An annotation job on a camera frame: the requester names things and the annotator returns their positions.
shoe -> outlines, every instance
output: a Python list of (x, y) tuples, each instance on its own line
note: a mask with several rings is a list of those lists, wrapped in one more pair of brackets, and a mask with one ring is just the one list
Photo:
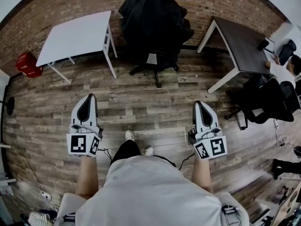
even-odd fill
[(273, 160), (272, 173), (273, 173), (273, 176), (274, 176), (274, 179), (275, 179), (275, 180), (277, 180), (278, 177), (279, 177), (282, 173), (284, 173), (282, 167), (278, 165), (278, 160), (277, 160), (277, 159), (274, 159), (274, 160)]
[(152, 156), (153, 151), (154, 151), (154, 148), (149, 145), (148, 147), (145, 148), (142, 155), (143, 156)]
[(134, 140), (134, 135), (133, 135), (133, 133), (130, 130), (126, 130), (125, 131), (124, 138), (125, 138), (126, 141), (128, 141), (128, 140), (135, 141)]

black shoe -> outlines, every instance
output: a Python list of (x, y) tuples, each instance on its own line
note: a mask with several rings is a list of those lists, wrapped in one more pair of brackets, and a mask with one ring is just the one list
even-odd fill
[(281, 166), (279, 166), (279, 160), (277, 159), (274, 159), (273, 161), (273, 166), (272, 166), (272, 173), (273, 173), (273, 176), (274, 176), (274, 179), (277, 180), (278, 177), (284, 173), (283, 169), (281, 168)]

white shirt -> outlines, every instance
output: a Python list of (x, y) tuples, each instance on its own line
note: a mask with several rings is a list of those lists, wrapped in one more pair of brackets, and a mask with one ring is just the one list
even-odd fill
[(296, 88), (295, 77), (288, 71), (286, 65), (281, 66), (271, 61), (269, 72), (274, 76), (279, 84), (283, 81), (289, 81), (293, 84), (293, 87)]
[(76, 212), (75, 222), (76, 226), (221, 226), (221, 208), (216, 196), (187, 180), (169, 162), (136, 156), (111, 165), (103, 188)]

wooden floor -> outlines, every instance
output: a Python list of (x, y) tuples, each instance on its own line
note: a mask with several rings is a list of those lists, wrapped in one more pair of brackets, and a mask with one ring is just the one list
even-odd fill
[[(170, 68), (159, 74), (161, 89), (155, 87), (152, 72), (130, 76), (128, 72), (134, 66), (127, 62), (125, 54), (119, 54), (118, 59), (110, 55), (117, 79), (103, 56), (82, 57), (75, 65), (69, 61), (56, 65), (73, 81), (71, 85), (48, 67), (38, 78), (15, 78), (8, 90), (8, 97), (15, 97), (15, 110), (11, 116), (5, 113), (3, 124), (4, 142), (12, 145), (7, 150), (9, 167), (17, 179), (12, 184), (15, 195), (4, 198), (10, 211), (17, 215), (51, 206), (39, 196), (40, 189), (25, 158), (55, 203), (60, 203), (64, 193), (74, 192), (80, 159), (68, 155), (66, 133), (73, 107), (93, 93), (98, 124), (104, 129), (100, 148), (109, 148), (114, 155), (124, 141), (124, 131), (130, 129), (141, 150), (152, 145), (155, 154), (170, 159), (177, 167), (192, 153), (187, 132), (192, 128), (193, 102), (208, 103), (218, 114), (228, 144), (227, 156), (210, 161), (214, 189), (230, 192), (254, 219), (262, 210), (254, 199), (272, 200), (283, 185), (269, 173), (272, 159), (298, 159), (292, 146), (277, 146), (272, 120), (263, 125), (251, 124), (245, 131), (240, 131), (236, 118), (224, 120), (224, 115), (234, 109), (225, 91), (241, 88), (247, 77), (239, 74), (208, 94), (207, 89), (234, 66), (228, 54), (210, 51), (200, 55), (182, 50), (179, 72)], [(300, 113), (296, 113), (295, 122), (280, 124), (281, 133), (293, 144), (300, 144), (300, 121)], [(102, 186), (110, 160), (98, 151), (97, 162)], [(187, 178), (191, 177), (192, 163), (193, 157), (182, 168)]]

white sneaker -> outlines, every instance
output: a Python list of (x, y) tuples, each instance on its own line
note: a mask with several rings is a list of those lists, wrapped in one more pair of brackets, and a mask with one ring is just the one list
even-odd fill
[(124, 133), (124, 138), (125, 140), (132, 140), (132, 141), (135, 141), (134, 140), (134, 135), (133, 133), (130, 131), (130, 130), (126, 130), (125, 133)]
[(154, 148), (149, 145), (148, 147), (145, 148), (142, 155), (143, 156), (152, 156), (153, 151), (154, 151)]

